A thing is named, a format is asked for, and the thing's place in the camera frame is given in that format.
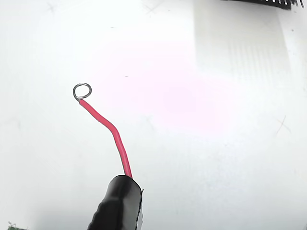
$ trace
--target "wire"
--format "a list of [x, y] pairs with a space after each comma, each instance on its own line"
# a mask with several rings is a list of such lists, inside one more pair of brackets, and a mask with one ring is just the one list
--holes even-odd
[[[80, 85], [85, 85], [90, 89], [90, 92], [86, 96], [76, 96], [75, 90]], [[76, 100], [79, 101], [80, 105], [84, 109], [86, 109], [97, 121], [99, 121], [101, 124], [103, 124], [105, 127], [107, 127], [111, 131], [113, 138], [114, 138], [114, 141], [115, 141], [115, 144], [116, 144], [117, 149], [119, 151], [119, 155], [120, 155], [120, 158], [121, 158], [121, 162], [122, 162], [122, 165], [123, 165], [123, 168], [124, 168], [125, 175], [132, 178], [132, 173], [131, 173], [131, 168], [130, 168], [128, 156], [127, 156], [126, 150], [124, 148], [123, 142], [121, 141], [118, 130], [115, 128], [115, 126], [111, 122], [109, 122], [107, 119], [105, 119], [103, 116], [101, 116], [93, 107], [91, 107], [89, 103], [87, 103], [83, 99], [79, 99], [79, 98], [88, 97], [91, 92], [92, 92], [92, 88], [91, 88], [90, 85], [88, 85], [87, 83], [80, 83], [80, 84], [78, 84], [74, 87], [73, 95], [76, 98]]]

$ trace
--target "red wire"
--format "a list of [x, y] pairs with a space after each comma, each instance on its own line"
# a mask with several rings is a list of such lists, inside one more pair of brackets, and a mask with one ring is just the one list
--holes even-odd
[[119, 155], [121, 158], [121, 162], [123, 164], [125, 175], [132, 178], [131, 168], [128, 160], [127, 153], [125, 151], [123, 142], [121, 141], [120, 135], [118, 130], [115, 128], [115, 126], [106, 120], [103, 116], [101, 116], [93, 107], [91, 107], [85, 100], [81, 99], [79, 101], [80, 105], [83, 106], [84, 109], [86, 109], [94, 118], [96, 118], [97, 121], [99, 121], [101, 124], [103, 124], [105, 127], [107, 127], [111, 133], [113, 134], [114, 141], [116, 143], [117, 149], [119, 151]]

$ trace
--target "black comb edge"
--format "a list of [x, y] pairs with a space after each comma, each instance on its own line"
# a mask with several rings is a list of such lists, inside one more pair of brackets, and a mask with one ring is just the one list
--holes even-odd
[[[292, 5], [298, 6], [297, 0], [234, 0], [234, 1], [244, 1], [261, 5], [274, 6], [281, 8], [283, 10], [291, 10]], [[300, 0], [300, 3], [302, 8], [304, 8], [303, 0]]]

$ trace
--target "metal ring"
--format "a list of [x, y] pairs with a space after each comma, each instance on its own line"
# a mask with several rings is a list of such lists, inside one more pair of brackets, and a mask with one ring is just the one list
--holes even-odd
[[[85, 96], [77, 96], [77, 95], [76, 95], [76, 89], [77, 89], [79, 86], [83, 86], [83, 85], [85, 85], [85, 86], [88, 87], [89, 92], [88, 92]], [[77, 85], [73, 88], [73, 90], [72, 90], [72, 94], [73, 94], [73, 96], [75, 97], [75, 99], [76, 99], [77, 101], [79, 101], [80, 99], [87, 98], [89, 95], [91, 95], [91, 93], [92, 93], [92, 87], [91, 87], [89, 84], [87, 84], [87, 83], [79, 83], [79, 84], [77, 84]]]

